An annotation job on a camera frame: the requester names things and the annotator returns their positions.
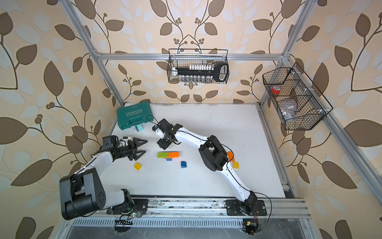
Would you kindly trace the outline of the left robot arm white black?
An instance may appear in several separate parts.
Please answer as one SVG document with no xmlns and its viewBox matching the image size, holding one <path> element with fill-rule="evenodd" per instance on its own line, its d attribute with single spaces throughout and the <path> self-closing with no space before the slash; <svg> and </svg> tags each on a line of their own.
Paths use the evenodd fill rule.
<svg viewBox="0 0 382 239">
<path fill-rule="evenodd" d="M 65 220 L 88 217 L 101 210 L 132 215 L 138 211 L 127 189 L 106 192 L 100 176 L 117 159 L 137 161 L 146 153 L 138 148 L 148 141 L 133 137 L 120 140 L 116 135 L 102 139 L 103 145 L 83 168 L 60 179 L 61 215 Z"/>
</svg>

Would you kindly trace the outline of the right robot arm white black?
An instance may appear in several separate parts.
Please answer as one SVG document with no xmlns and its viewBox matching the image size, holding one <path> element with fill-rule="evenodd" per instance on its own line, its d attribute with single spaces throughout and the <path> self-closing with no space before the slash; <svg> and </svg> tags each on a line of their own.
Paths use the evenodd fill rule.
<svg viewBox="0 0 382 239">
<path fill-rule="evenodd" d="M 248 189 L 233 171 L 231 162 L 233 157 L 229 157 L 224 149 L 225 145 L 219 142 L 217 137 L 201 136 L 190 132 L 180 124 L 172 125 L 166 120 L 155 124 L 152 130 L 160 137 L 157 144 L 162 149 L 167 149 L 172 143 L 185 143 L 197 149 L 201 155 L 205 166 L 220 173 L 233 189 L 236 200 L 241 206 L 251 211 L 254 209 L 258 198 L 255 192 Z"/>
</svg>

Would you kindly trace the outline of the lime green lego plate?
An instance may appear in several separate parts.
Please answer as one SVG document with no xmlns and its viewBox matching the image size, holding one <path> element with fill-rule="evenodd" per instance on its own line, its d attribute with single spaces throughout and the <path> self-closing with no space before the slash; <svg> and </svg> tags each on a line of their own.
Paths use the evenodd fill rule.
<svg viewBox="0 0 382 239">
<path fill-rule="evenodd" d="M 158 152 L 157 157 L 158 158 L 169 158 L 169 153 L 168 152 Z"/>
</svg>

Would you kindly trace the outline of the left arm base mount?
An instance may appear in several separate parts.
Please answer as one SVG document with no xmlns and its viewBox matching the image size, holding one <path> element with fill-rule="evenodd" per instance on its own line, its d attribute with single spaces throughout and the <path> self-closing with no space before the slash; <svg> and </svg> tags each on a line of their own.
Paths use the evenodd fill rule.
<svg viewBox="0 0 382 239">
<path fill-rule="evenodd" d="M 107 209 L 106 213 L 108 215 L 127 215 L 141 217 L 147 212 L 147 209 L 147 199 L 132 199 L 128 202 Z"/>
</svg>

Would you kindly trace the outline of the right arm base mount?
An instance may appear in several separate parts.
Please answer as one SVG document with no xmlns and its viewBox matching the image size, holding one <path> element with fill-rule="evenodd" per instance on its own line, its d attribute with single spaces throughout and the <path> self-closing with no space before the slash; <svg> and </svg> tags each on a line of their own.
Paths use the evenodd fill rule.
<svg viewBox="0 0 382 239">
<path fill-rule="evenodd" d="M 258 200 L 252 206 L 246 206 L 245 203 L 234 200 L 226 200 L 225 208 L 228 216 L 267 216 L 267 209 L 263 200 Z"/>
</svg>

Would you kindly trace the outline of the orange lego brick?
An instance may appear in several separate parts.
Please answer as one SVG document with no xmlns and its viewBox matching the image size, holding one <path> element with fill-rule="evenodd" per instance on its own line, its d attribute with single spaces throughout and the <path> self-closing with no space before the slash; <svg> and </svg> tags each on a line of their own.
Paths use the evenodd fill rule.
<svg viewBox="0 0 382 239">
<path fill-rule="evenodd" d="M 179 155 L 179 152 L 168 152 L 167 158 L 178 158 Z"/>
</svg>

